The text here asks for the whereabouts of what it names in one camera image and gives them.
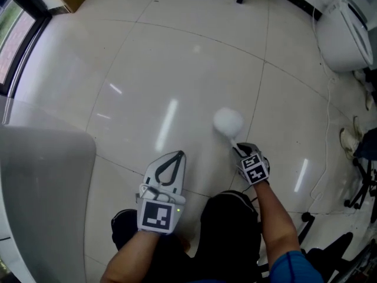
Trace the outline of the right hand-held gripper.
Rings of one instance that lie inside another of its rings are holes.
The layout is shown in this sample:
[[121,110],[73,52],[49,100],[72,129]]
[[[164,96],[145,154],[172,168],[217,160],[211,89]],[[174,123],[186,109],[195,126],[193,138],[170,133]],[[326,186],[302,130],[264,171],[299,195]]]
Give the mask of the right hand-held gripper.
[[249,185],[255,185],[269,178],[270,163],[259,148],[252,143],[238,143],[232,147],[236,167]]

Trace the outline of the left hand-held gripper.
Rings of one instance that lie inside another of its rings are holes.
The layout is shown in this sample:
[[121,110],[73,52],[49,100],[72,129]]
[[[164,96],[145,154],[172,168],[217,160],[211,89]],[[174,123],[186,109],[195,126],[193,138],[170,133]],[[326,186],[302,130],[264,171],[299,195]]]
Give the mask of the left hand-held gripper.
[[[181,194],[186,169],[183,151],[167,153],[153,161],[144,175],[137,198],[137,228],[172,234],[183,214],[186,199]],[[172,188],[172,193],[160,188]]]

